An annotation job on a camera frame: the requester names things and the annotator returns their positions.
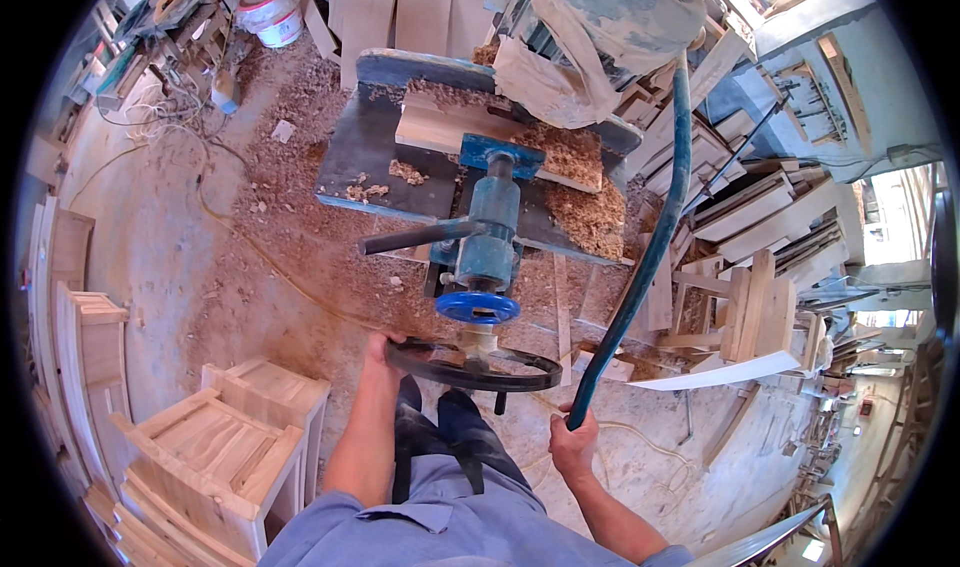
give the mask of blue hose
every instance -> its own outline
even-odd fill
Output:
[[[614,357],[623,336],[634,320],[637,310],[641,308],[643,299],[647,297],[650,284],[670,249],[670,241],[680,222],[681,212],[684,209],[684,200],[690,187],[690,80],[687,70],[687,51],[684,50],[677,57],[677,70],[673,74],[673,112],[674,112],[674,151],[673,151],[673,179],[666,201],[663,202],[663,211],[656,220],[654,234],[650,238],[650,245],[643,253],[643,259],[636,268],[636,275],[630,282],[630,287],[620,303],[613,321],[606,329],[603,340],[597,347],[590,364],[586,366],[577,396],[573,399],[570,408],[570,417],[566,420],[566,428],[576,430],[584,423],[587,408],[594,398],[597,380],[610,359]]]

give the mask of concrete floor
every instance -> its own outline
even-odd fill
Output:
[[[210,208],[264,250],[307,294],[341,312],[411,334],[453,331],[422,297],[425,267],[390,257],[359,257],[357,237],[401,227],[366,213],[320,205],[310,195],[317,165],[336,116],[346,102],[337,69],[314,56],[303,39],[280,51],[261,50],[240,71],[243,103],[219,139],[246,160],[209,147],[210,173],[202,193]],[[156,86],[138,84],[144,101]],[[138,93],[131,95],[137,98]],[[129,118],[142,115],[131,111]],[[117,113],[114,121],[124,121]],[[269,139],[277,119],[297,130],[286,145]],[[222,117],[205,117],[206,131]],[[158,132],[149,146],[114,161],[78,190],[108,160],[135,145],[124,128],[87,113],[69,149],[70,170],[61,188],[64,206],[96,219],[87,288],[129,306],[126,371],[133,419],[140,422],[198,390],[200,368],[222,368],[266,355],[287,369],[332,382],[321,461],[330,456],[347,421],[366,332],[332,316],[283,281],[240,237],[207,215],[197,177],[207,159],[200,141],[183,129]],[[251,211],[264,201],[267,211]],[[504,328],[505,345],[557,358],[556,317],[536,298],[552,298],[552,260],[525,259],[520,321]],[[569,262],[572,302],[583,298],[591,267]],[[402,285],[390,284],[398,276]],[[578,308],[571,310],[577,314]],[[577,324],[573,342],[602,332]],[[575,374],[574,385],[579,381]],[[425,411],[435,417],[438,384],[424,382]],[[546,455],[549,403],[570,400],[575,387],[539,395],[511,395],[507,413],[493,416],[493,393],[478,392],[481,411],[535,486],[548,513],[589,536],[570,492]],[[695,435],[687,433],[683,397],[601,381],[593,400],[601,430],[594,468],[610,492],[674,543],[702,555],[771,522],[794,486],[803,452],[784,456],[807,425],[810,403],[764,385],[746,418],[714,462],[702,468],[704,449],[720,432],[738,389],[694,390]]]

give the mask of wood shaper machine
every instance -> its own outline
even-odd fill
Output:
[[[591,13],[582,7],[594,2],[565,1],[578,14]],[[696,22],[685,40],[674,41],[663,35],[664,27],[624,28],[618,21],[615,34],[629,38],[629,42],[619,40],[621,50],[630,47],[632,54],[615,51],[616,45],[611,45],[610,40],[616,40],[617,35],[606,35],[606,43],[601,44],[591,32],[594,26],[585,27],[611,84],[622,89],[635,77],[623,67],[615,67],[612,57],[642,56],[655,63],[650,69],[659,67],[690,44],[702,26],[704,12],[700,3],[699,15],[696,10],[684,13],[682,5],[700,0],[648,0],[643,8],[636,8],[636,0],[621,1],[625,4],[615,12],[626,15],[626,20],[636,18],[640,11],[648,24],[654,23],[650,21],[653,11],[671,19],[673,30],[677,30],[676,22],[684,15],[685,22]],[[536,19],[529,0],[487,0],[486,8],[501,13],[498,33],[520,37],[532,50],[555,62],[563,60],[549,31]],[[597,10],[611,11],[603,5]],[[638,34],[637,29],[646,34]],[[650,44],[651,37],[656,37],[656,45]],[[642,61],[619,63],[629,69],[631,64],[640,66]],[[637,70],[636,74],[642,76],[647,71]],[[319,167],[314,194],[323,204],[424,224],[411,230],[364,237],[358,248],[362,254],[370,255],[429,244],[430,267],[424,292],[428,297],[436,297],[438,313],[461,321],[463,327],[455,339],[410,337],[402,344],[388,342],[387,361],[418,377],[462,389],[495,392],[494,412],[503,415],[507,393],[552,388],[560,382],[562,371],[549,358],[500,347],[493,333],[495,325],[521,314],[521,306],[510,297],[510,290],[523,247],[601,264],[610,261],[584,252],[551,218],[544,202],[545,184],[534,179],[546,158],[541,150],[464,134],[458,165],[447,154],[396,143],[395,132],[402,115],[398,96],[402,96],[409,81],[495,94],[493,69],[446,57],[368,48],[357,59],[357,77],[357,89],[343,109]],[[527,125],[536,121],[517,102],[513,103],[512,117]],[[587,128],[600,136],[604,172],[611,176],[623,157],[642,140],[640,130],[613,115]],[[421,185],[409,186],[390,177],[389,166],[394,159],[413,165],[428,178]],[[460,173],[462,166],[467,168],[465,177]],[[351,200],[347,189],[358,182],[364,186],[386,186],[389,193]]]

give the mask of handwheel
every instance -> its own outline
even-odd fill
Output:
[[[492,393],[534,393],[553,388],[560,383],[562,369],[549,358],[532,355],[511,348],[498,348],[489,356],[521,363],[542,371],[535,375],[514,375],[491,371],[486,360],[468,359],[464,364],[454,364],[447,360],[422,360],[418,354],[439,349],[460,350],[453,343],[442,340],[427,340],[408,337],[397,344],[387,340],[385,357],[387,364],[432,382],[447,384],[454,388]]]

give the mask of dark pants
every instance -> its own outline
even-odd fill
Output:
[[[423,455],[450,455],[462,459],[467,455],[527,489],[530,484],[521,473],[521,468],[510,458],[503,448],[500,438],[480,416],[480,410],[474,401],[459,389],[450,389],[439,397],[437,403],[437,421],[434,425],[421,409],[423,398],[420,387],[413,376],[408,375],[400,382],[400,393],[396,398],[396,420],[393,439],[396,445],[397,474],[400,480],[404,457]],[[409,482],[409,472],[405,475]],[[403,502],[406,498],[394,488],[394,502]]]

